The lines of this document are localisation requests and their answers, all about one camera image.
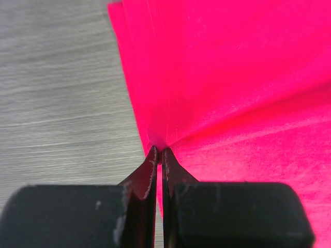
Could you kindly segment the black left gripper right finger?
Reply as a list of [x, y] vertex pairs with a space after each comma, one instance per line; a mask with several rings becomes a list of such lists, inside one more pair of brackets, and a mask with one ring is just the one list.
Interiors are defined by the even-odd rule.
[[165, 247], [313, 247], [296, 192], [279, 182], [198, 181], [162, 152]]

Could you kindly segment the hot pink t shirt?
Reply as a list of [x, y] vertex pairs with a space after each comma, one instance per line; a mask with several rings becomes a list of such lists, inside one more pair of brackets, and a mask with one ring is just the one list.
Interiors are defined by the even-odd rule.
[[330, 1], [108, 4], [145, 152], [203, 181], [280, 181], [330, 247]]

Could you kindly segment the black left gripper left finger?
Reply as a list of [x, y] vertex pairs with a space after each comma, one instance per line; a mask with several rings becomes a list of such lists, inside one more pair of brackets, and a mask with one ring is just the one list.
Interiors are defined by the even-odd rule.
[[117, 185], [27, 185], [1, 214], [1, 247], [153, 247], [158, 151]]

